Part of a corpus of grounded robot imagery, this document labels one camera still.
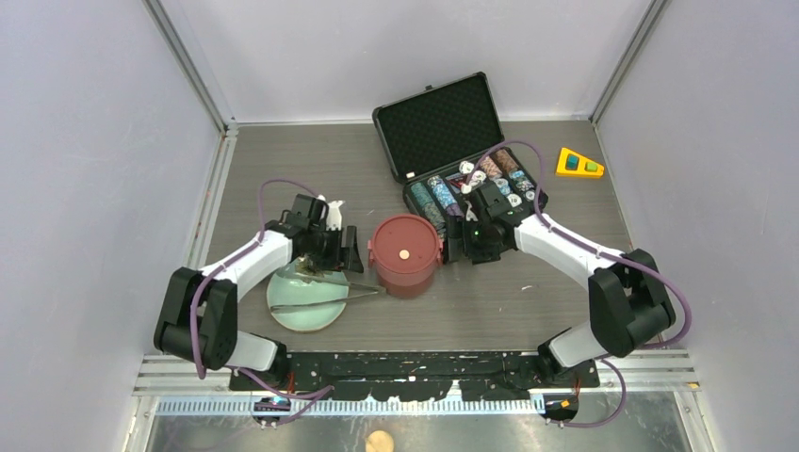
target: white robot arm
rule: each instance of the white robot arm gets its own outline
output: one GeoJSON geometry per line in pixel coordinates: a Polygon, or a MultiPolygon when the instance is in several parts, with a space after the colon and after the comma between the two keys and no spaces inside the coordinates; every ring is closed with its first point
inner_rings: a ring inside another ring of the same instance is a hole
{"type": "Polygon", "coordinates": [[[303,256],[314,269],[363,272],[356,228],[341,229],[340,206],[297,195],[280,220],[270,221],[241,248],[217,263],[199,270],[177,269],[170,278],[161,316],[155,329],[155,347],[193,361],[189,328],[190,304],[203,280],[210,277],[200,295],[204,313],[198,315],[198,342],[203,365],[247,367],[264,372],[269,380],[287,373],[285,346],[237,327],[237,305],[269,274],[303,256]],[[244,253],[238,259],[232,259],[244,253]]]}
{"type": "Polygon", "coordinates": [[[478,218],[464,223],[465,253],[474,263],[496,261],[505,250],[520,250],[543,259],[588,291],[589,320],[538,347],[542,379],[593,358],[627,356],[675,323],[662,282],[612,259],[623,257],[657,270],[646,251],[604,248],[547,214],[539,218],[529,202],[512,207],[493,184],[480,186],[468,198],[478,218]]]}

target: triangular block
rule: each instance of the triangular block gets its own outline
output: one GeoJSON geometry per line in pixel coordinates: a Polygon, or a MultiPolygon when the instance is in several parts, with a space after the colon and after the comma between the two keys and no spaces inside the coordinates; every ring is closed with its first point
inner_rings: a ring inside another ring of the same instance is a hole
{"type": "Polygon", "coordinates": [[[558,158],[555,174],[565,177],[599,178],[605,174],[605,167],[569,148],[561,148],[561,156],[558,158]]]}

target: white wall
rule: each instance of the white wall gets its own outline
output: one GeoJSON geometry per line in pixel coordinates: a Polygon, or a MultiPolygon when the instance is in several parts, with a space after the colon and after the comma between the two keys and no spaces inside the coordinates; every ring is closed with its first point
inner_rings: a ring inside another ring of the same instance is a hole
{"type": "Polygon", "coordinates": [[[108,452],[219,137],[140,1],[2,10],[0,449],[108,452]]]}
{"type": "Polygon", "coordinates": [[[588,116],[645,0],[164,0],[236,120],[362,120],[484,71],[504,117],[588,116]]]}
{"type": "Polygon", "coordinates": [[[600,123],[637,246],[695,312],[724,451],[799,430],[799,3],[672,2],[600,123]]]}

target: plate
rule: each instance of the plate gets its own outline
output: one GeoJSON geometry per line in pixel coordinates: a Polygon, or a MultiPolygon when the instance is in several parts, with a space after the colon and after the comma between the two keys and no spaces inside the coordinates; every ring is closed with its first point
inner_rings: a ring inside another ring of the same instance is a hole
{"type": "MultiPolygon", "coordinates": [[[[327,328],[344,312],[347,302],[344,301],[350,292],[346,285],[329,284],[326,282],[305,282],[294,278],[283,278],[279,273],[294,273],[297,261],[275,272],[267,286],[267,305],[272,304],[306,304],[332,299],[342,299],[339,303],[326,304],[307,308],[295,312],[271,313],[281,326],[298,332],[319,331],[327,328]]],[[[325,275],[326,279],[346,283],[347,277],[342,272],[333,272],[325,275]]]]}

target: tweezers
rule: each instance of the tweezers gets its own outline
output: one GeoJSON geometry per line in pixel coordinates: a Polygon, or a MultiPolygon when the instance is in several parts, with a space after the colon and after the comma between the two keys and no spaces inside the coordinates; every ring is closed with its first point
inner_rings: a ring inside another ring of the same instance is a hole
{"type": "Polygon", "coordinates": [[[352,297],[346,297],[345,299],[329,299],[327,301],[317,301],[315,303],[305,303],[305,304],[273,304],[269,306],[269,310],[273,313],[287,313],[290,311],[301,311],[305,308],[316,308],[318,306],[326,306],[328,304],[335,304],[340,303],[342,301],[348,302],[358,299],[363,299],[365,297],[369,297],[372,295],[378,295],[385,293],[385,287],[379,285],[367,285],[367,284],[360,284],[358,282],[349,282],[349,281],[336,281],[336,280],[328,280],[325,278],[320,278],[319,276],[310,276],[310,275],[302,275],[299,273],[278,273],[278,276],[282,278],[288,278],[291,280],[302,280],[302,281],[314,281],[318,283],[327,283],[327,284],[335,284],[335,285],[344,285],[349,287],[350,289],[357,289],[357,290],[367,290],[369,292],[365,294],[358,294],[352,297]]]}

